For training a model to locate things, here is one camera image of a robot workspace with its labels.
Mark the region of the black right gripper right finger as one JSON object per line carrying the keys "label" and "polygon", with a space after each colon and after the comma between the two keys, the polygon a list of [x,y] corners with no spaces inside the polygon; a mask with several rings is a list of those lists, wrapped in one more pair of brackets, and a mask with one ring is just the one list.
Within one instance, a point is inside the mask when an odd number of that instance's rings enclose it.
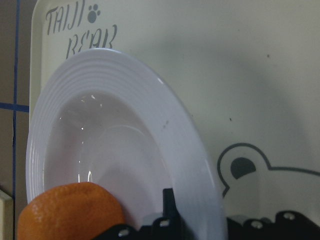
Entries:
{"label": "black right gripper right finger", "polygon": [[279,211],[275,220],[267,217],[246,218],[232,216],[227,218],[229,240],[318,240],[320,226],[300,212]]}

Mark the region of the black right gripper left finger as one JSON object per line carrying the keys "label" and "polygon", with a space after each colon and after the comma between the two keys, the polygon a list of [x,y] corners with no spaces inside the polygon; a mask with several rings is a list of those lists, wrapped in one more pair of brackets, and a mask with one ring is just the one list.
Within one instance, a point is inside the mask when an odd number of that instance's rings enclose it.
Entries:
{"label": "black right gripper left finger", "polygon": [[162,216],[151,225],[143,225],[135,230],[128,224],[115,225],[96,240],[182,240],[184,238],[183,221],[177,210],[173,189],[162,190]]}

